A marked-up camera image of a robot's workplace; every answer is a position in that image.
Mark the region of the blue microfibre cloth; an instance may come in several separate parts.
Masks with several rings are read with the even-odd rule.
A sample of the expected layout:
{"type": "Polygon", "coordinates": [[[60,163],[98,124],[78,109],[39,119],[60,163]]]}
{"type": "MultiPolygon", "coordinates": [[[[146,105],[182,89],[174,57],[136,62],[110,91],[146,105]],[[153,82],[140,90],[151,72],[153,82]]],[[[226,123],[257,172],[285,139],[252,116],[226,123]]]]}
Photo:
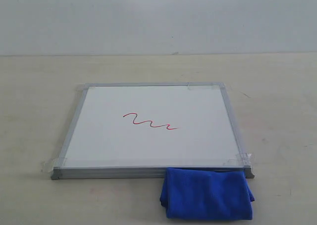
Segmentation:
{"type": "Polygon", "coordinates": [[[255,200],[242,171],[168,168],[160,203],[169,219],[252,220],[255,200]]]}

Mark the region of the white board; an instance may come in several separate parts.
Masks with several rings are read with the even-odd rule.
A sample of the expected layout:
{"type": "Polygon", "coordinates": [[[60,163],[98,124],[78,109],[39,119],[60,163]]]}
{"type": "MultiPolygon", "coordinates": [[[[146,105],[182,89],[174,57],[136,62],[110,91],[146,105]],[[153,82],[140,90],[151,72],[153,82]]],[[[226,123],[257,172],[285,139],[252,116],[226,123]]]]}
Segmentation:
{"type": "Polygon", "coordinates": [[[233,109],[221,90],[191,82],[97,83],[82,91],[51,178],[159,178],[167,168],[216,172],[246,153],[233,109]]]}

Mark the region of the clear tape back left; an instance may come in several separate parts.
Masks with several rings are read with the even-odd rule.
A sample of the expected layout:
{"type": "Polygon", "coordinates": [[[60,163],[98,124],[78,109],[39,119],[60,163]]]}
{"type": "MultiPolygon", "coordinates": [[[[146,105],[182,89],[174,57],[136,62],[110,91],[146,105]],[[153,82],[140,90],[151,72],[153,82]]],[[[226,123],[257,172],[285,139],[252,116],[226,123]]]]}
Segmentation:
{"type": "Polygon", "coordinates": [[[98,87],[98,84],[91,84],[91,83],[80,84],[80,85],[76,86],[75,90],[79,92],[79,91],[88,90],[90,87],[98,87]]]}

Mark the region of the clear tape front right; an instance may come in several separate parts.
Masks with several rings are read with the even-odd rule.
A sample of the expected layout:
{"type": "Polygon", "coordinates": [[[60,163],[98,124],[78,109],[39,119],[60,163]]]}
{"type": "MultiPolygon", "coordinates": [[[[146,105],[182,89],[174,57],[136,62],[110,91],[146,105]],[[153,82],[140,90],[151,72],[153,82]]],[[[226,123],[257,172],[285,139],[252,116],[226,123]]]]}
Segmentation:
{"type": "Polygon", "coordinates": [[[252,153],[239,153],[234,159],[226,160],[222,165],[231,168],[246,168],[251,167],[254,162],[252,153]]]}

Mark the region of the clear tape front left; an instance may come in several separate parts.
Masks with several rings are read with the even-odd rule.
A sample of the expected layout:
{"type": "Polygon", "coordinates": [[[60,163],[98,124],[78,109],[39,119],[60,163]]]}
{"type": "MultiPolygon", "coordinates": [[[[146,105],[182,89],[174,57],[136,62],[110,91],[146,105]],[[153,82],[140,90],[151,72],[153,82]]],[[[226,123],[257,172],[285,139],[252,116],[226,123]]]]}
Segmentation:
{"type": "Polygon", "coordinates": [[[41,172],[51,173],[54,168],[60,168],[64,166],[66,158],[52,158],[41,162],[41,172]]]}

